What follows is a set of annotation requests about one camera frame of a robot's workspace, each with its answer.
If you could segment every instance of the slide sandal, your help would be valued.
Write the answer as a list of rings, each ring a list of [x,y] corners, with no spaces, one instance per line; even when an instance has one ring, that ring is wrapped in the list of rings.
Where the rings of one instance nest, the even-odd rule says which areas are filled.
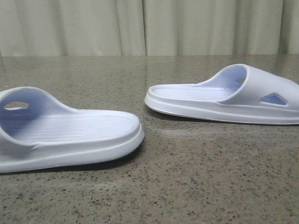
[[[128,112],[74,109],[35,87],[0,92],[0,173],[114,160],[143,136]]]
[[[299,85],[245,64],[223,68],[199,84],[154,85],[144,101],[155,111],[180,117],[299,124]]]

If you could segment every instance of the curtain fold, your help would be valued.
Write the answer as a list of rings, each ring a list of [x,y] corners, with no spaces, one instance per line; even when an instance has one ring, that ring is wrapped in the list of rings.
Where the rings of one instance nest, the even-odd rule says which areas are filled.
[[[0,0],[2,56],[299,53],[299,0]]]

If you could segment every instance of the ventilation hole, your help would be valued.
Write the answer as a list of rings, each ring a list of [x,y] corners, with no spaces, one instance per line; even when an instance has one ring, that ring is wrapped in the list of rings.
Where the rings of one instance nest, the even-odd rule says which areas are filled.
[[[4,108],[7,110],[13,110],[13,109],[26,109],[29,107],[28,103],[24,103],[24,102],[19,102],[19,101],[14,101],[11,102],[10,104],[7,104]]]
[[[239,79],[237,80],[237,82],[239,82],[239,83],[244,83],[244,82],[245,82],[245,79],[246,79],[246,78],[239,78]]]
[[[278,104],[278,105],[286,105],[286,100],[283,99],[277,93],[270,94],[261,99],[261,102],[270,103],[270,104]]]

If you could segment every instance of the speckled stone surface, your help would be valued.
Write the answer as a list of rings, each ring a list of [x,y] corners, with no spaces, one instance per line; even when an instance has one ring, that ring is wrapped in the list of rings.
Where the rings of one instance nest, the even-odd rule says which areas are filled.
[[[145,130],[119,160],[1,174],[0,223],[299,223],[299,126],[178,118],[143,102],[152,85],[234,63],[299,82],[299,55],[0,58],[0,91],[36,86],[71,107],[134,113]]]

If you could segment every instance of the granite countertop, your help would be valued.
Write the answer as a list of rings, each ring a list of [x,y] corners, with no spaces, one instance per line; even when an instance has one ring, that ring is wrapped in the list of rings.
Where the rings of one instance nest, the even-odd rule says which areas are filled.
[[[298,223],[299,126],[185,119],[143,102],[152,85],[234,63],[299,83],[299,55],[0,58],[0,91],[35,86],[74,108],[131,112],[145,131],[115,161],[1,174],[0,223]]]

